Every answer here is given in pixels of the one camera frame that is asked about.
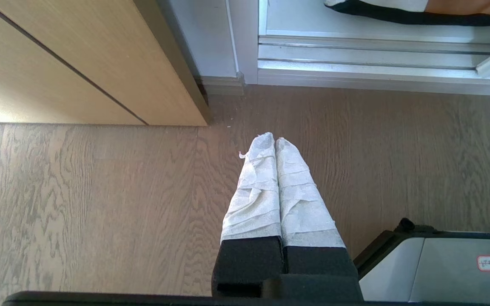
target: wooden floor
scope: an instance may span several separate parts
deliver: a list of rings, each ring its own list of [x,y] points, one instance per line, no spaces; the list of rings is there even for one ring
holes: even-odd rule
[[[0,124],[0,302],[19,290],[209,295],[251,140],[300,149],[351,255],[401,217],[490,231],[490,96],[250,86],[214,124]]]

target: black fabric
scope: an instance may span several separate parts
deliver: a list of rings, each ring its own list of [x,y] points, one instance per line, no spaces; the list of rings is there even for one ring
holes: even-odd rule
[[[327,7],[344,14],[370,17],[393,23],[403,23],[405,25],[490,26],[490,15],[486,14],[448,15],[431,12],[413,12],[398,8],[374,6],[373,4],[360,0],[347,0]]]
[[[283,273],[280,237],[223,240],[211,279],[214,297],[259,298],[262,282]]]
[[[358,278],[346,248],[285,246],[285,270],[289,274],[338,275]]]
[[[337,275],[281,275],[262,286],[262,298],[316,303],[361,302],[358,279]]]
[[[204,296],[24,291],[8,296],[2,306],[490,306],[490,304],[361,301],[319,303],[307,300],[274,300],[270,298],[211,298]]]

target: wooden cabinet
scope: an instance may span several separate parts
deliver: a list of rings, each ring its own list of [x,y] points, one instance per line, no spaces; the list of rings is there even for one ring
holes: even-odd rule
[[[156,2],[0,0],[0,122],[206,125]]]

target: baseboard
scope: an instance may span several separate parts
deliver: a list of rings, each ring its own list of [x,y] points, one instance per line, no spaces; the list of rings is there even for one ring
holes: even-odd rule
[[[241,72],[238,72],[236,77],[198,76],[194,77],[194,79],[203,94],[234,96],[242,96],[244,94],[245,82]]]
[[[350,78],[326,76],[326,74],[316,74],[315,72],[301,74],[300,71],[276,71],[271,69],[259,69],[258,84],[490,95],[490,83],[470,84],[464,83],[462,80],[455,80],[455,82],[451,82],[450,80],[447,80],[447,82],[429,82],[406,81],[402,79]]]

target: white wrapping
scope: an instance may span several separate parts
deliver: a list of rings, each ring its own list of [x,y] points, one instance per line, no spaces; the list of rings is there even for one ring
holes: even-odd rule
[[[283,245],[345,248],[298,149],[278,139],[276,161]]]
[[[222,221],[220,242],[226,239],[281,236],[276,153],[271,133],[251,143],[237,190]]]

